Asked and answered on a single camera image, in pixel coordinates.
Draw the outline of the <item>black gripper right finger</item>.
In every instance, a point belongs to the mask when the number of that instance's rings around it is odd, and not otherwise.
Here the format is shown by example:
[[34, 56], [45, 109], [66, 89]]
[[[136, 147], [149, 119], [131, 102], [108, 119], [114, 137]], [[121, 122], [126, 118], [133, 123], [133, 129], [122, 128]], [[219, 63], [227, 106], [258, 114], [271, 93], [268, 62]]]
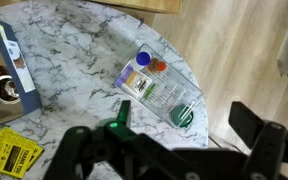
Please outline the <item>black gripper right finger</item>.
[[229, 125], [251, 150], [242, 176], [249, 180], [285, 180], [281, 165], [288, 164], [288, 129], [277, 122], [261, 119], [245, 104], [231, 103]]

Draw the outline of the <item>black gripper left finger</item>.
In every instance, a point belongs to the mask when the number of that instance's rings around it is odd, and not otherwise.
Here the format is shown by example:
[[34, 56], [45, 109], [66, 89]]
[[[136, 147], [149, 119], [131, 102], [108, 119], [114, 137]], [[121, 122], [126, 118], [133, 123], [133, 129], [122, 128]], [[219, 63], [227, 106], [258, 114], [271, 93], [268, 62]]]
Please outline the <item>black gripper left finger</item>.
[[116, 119], [95, 130], [68, 129], [43, 180], [86, 180], [99, 162], [107, 162], [124, 180], [134, 180], [133, 158], [126, 149], [126, 142], [136, 136], [129, 128], [130, 120], [131, 101], [123, 100]]

